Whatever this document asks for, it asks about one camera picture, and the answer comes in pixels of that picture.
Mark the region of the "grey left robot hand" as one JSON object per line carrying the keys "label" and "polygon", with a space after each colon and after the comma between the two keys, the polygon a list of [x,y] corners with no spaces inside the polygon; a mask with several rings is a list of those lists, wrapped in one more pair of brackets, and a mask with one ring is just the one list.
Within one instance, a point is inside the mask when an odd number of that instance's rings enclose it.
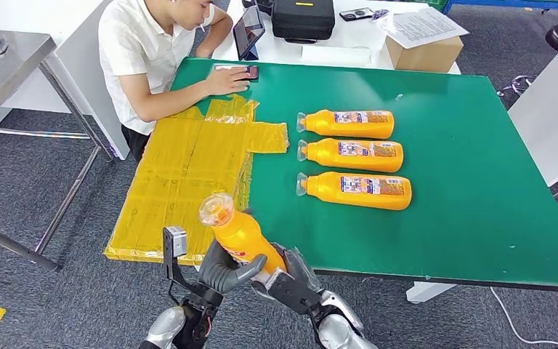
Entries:
{"label": "grey left robot hand", "polygon": [[267,257],[259,254],[252,262],[239,265],[221,244],[213,240],[206,251],[198,280],[220,294],[250,282],[264,269]]}

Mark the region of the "person's right hand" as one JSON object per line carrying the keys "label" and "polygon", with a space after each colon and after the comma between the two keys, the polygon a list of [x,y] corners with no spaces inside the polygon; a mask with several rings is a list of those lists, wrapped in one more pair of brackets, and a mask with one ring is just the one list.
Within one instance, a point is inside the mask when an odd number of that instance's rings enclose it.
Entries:
{"label": "person's right hand", "polygon": [[204,80],[206,96],[229,95],[248,89],[250,73],[246,68],[212,70]]}

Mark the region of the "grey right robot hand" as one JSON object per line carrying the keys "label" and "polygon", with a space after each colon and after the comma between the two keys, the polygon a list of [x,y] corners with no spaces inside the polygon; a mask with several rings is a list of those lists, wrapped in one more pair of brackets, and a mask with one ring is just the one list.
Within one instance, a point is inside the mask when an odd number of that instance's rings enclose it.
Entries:
{"label": "grey right robot hand", "polygon": [[271,245],[282,257],[288,274],[316,293],[323,290],[318,276],[297,247],[287,249],[275,242],[272,242]]}

